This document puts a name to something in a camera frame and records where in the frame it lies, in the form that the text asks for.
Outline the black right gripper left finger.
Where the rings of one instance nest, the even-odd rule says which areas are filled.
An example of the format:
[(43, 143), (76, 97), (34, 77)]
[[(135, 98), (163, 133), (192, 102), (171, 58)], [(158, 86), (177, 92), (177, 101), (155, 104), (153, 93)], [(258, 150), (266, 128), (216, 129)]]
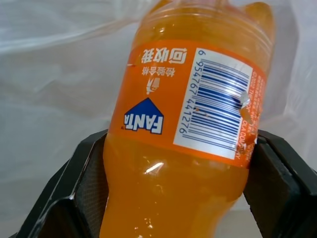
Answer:
[(99, 238), (108, 198), (107, 131), (88, 136), (52, 176), (15, 238)]

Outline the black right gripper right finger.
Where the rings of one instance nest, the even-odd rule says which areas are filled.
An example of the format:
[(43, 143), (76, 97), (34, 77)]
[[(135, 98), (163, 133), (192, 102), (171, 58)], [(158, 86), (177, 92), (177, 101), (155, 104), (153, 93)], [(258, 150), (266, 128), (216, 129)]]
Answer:
[(317, 238), (317, 172), (285, 139), (259, 131), (244, 196), (215, 238)]

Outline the orange Fanta soda bottle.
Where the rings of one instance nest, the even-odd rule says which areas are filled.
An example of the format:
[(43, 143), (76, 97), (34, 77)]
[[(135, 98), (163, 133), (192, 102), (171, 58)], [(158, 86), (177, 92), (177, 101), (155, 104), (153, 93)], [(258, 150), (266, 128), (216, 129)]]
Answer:
[(246, 186), (274, 40), (267, 3), (158, 0), (106, 135), (99, 238), (214, 238)]

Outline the translucent white plastic bag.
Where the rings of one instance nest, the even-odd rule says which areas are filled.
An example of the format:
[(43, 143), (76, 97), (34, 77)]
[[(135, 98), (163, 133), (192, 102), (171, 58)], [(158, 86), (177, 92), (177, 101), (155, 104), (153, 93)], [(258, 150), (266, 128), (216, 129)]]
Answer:
[[(272, 7), (260, 129), (317, 170), (317, 0)], [(81, 140), (108, 127), (131, 43), (158, 0), (0, 0), (0, 238), (19, 231)]]

